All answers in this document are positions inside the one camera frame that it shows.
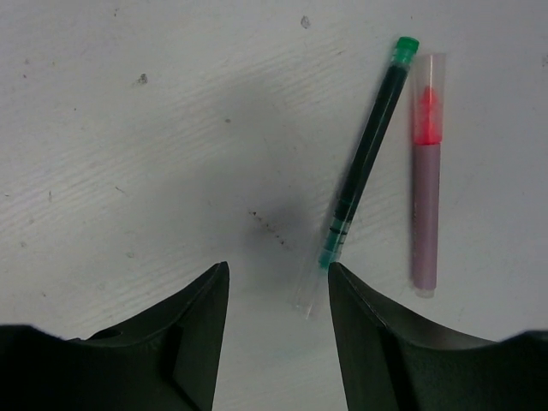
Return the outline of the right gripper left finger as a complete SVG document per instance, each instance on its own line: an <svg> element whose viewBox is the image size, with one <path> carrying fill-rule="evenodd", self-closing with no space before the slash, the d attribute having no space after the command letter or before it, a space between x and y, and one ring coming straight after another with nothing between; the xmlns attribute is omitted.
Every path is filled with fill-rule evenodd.
<svg viewBox="0 0 548 411"><path fill-rule="evenodd" d="M229 266L87 339L1 328L3 410L210 410Z"/></svg>

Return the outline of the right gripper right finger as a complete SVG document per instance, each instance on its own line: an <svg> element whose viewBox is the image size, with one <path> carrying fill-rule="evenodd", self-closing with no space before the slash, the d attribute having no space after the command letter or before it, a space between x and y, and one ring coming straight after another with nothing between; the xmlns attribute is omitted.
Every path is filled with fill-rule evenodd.
<svg viewBox="0 0 548 411"><path fill-rule="evenodd" d="M330 266L329 297L350 410L545 410L547 333L491 342L439 325Z"/></svg>

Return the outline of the green pen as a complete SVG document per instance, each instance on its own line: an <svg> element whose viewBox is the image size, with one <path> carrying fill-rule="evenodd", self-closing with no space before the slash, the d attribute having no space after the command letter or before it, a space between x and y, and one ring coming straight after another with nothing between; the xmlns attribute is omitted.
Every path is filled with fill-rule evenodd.
<svg viewBox="0 0 548 411"><path fill-rule="evenodd" d="M335 198L319 231L319 238L301 271L292 304L307 319L315 317L326 300L329 267L341 257L372 167L419 47L418 39L407 36L400 37L393 46L363 132L345 166Z"/></svg>

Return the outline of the pink highlighter pen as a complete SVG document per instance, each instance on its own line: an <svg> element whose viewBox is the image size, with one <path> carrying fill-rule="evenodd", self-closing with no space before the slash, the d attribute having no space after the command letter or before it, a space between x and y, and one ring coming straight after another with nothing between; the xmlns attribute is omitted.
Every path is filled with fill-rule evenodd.
<svg viewBox="0 0 548 411"><path fill-rule="evenodd" d="M434 296L438 279L438 215L441 145L444 136L446 55L416 58L412 69L411 279L418 296Z"/></svg>

